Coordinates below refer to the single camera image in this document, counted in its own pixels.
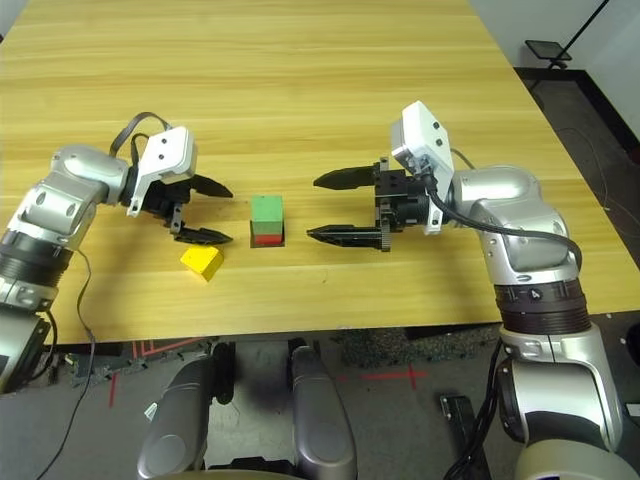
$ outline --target gray floor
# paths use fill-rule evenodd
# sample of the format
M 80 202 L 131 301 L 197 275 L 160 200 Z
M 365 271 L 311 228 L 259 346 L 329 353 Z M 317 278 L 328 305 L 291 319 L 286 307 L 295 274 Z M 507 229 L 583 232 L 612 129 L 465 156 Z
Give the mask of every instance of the gray floor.
M 545 114 L 555 129 L 575 128 L 587 136 L 597 151 L 609 195 L 609 215 L 635 258 L 640 256 L 640 224 L 625 213 L 636 211 L 638 169 L 604 128 L 582 94 L 572 84 L 545 82 L 539 94 Z M 574 130 L 559 136 L 590 186 L 604 201 L 600 168 L 588 143 Z M 633 365 L 619 339 L 635 313 L 614 314 L 615 328 L 605 332 L 616 383 L 624 401 L 640 401 L 638 367 Z M 245 338 L 238 344 L 241 379 L 232 404 L 214 405 L 210 421 L 208 463 L 226 463 L 233 457 L 262 455 L 291 458 L 291 410 L 285 389 L 286 343 L 279 337 Z M 322 336 L 323 359 L 339 380 L 337 387 L 352 424 L 358 448 L 360 479 L 439 479 L 454 459 L 447 423 L 437 402 L 441 393 L 460 392 L 479 405 L 490 347 L 475 358 L 430 363 L 415 362 L 425 372 L 415 390 L 407 378 L 365 379 L 364 373 L 406 372 L 407 366 L 362 370 L 345 367 L 338 345 Z M 193 358 L 187 355 L 186 360 Z M 173 358 L 150 365 L 148 370 L 119 375 L 115 403 L 109 408 L 110 384 L 93 387 L 79 410 L 63 455 L 47 479 L 135 478 L 135 461 L 147 425 L 146 407 L 184 361 Z M 61 439 L 79 391 L 68 378 L 47 388 L 28 388 L 0 398 L 0 478 L 33 479 L 47 463 Z M 623 455 L 636 468 L 635 452 L 640 429 L 626 426 Z M 494 480 L 512 477 L 520 447 L 494 422 L 486 442 Z

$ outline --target green cube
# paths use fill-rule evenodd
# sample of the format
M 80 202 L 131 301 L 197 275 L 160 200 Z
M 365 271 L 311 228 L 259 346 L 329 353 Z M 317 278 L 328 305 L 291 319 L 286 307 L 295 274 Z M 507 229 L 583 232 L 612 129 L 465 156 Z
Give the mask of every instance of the green cube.
M 282 235 L 284 209 L 280 195 L 251 197 L 251 226 L 254 235 Z

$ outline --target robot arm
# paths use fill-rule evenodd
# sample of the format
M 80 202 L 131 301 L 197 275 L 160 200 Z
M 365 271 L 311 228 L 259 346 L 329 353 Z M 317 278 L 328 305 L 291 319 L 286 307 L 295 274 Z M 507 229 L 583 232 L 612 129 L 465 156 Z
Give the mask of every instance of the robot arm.
M 425 234 L 439 233 L 443 223 L 453 221 L 476 228 L 508 355 L 497 371 L 502 423 L 527 447 L 520 461 L 527 467 L 519 478 L 556 478 L 536 475 L 587 468 L 579 461 L 551 459 L 537 465 L 544 441 L 566 447 L 578 459 L 591 448 L 615 451 L 622 436 L 621 407 L 578 280 L 579 249 L 570 248 L 575 244 L 568 241 L 566 224 L 542 200 L 536 178 L 512 166 L 453 172 L 446 131 L 420 102 L 403 111 L 392 142 L 394 157 L 411 176 L 389 170 L 381 159 L 373 167 L 337 170 L 314 182 L 332 189 L 373 185 L 375 227 L 327 225 L 308 234 L 341 246 L 388 251 L 390 233 L 407 226 L 423 225 Z M 611 468 L 623 464 L 620 471 L 628 473 L 619 457 L 603 458 Z
M 147 211 L 163 218 L 176 240 L 217 244 L 223 233 L 184 226 L 190 190 L 231 197 L 221 184 L 195 174 L 193 134 L 176 127 L 149 137 L 133 166 L 86 145 L 57 151 L 51 171 L 25 196 L 0 240 L 0 393 L 31 378 L 50 325 L 47 313 L 73 252 L 80 247 L 98 204 Z

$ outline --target table surface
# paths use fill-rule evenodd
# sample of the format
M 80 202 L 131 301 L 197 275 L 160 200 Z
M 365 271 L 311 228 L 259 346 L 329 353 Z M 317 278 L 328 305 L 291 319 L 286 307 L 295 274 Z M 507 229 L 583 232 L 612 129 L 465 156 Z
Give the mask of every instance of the table surface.
M 198 172 L 235 193 L 185 208 L 189 225 L 234 237 L 210 284 L 180 264 L 187 247 L 161 221 L 99 208 L 82 246 L 94 272 L 83 310 L 99 341 L 498 320 L 470 230 L 409 229 L 387 254 L 305 234 L 372 224 L 370 189 L 312 181 L 387 155 L 391 123 L 415 100 L 476 166 L 538 176 L 583 249 L 592 312 L 640 307 L 629 254 L 464 0 L 31 0 L 0 55 L 1 222 L 56 148 L 106 151 L 146 110 L 191 129 Z M 284 197 L 285 248 L 249 248 L 253 194 Z M 84 275 L 76 255 L 53 308 L 62 342 L 85 341 Z

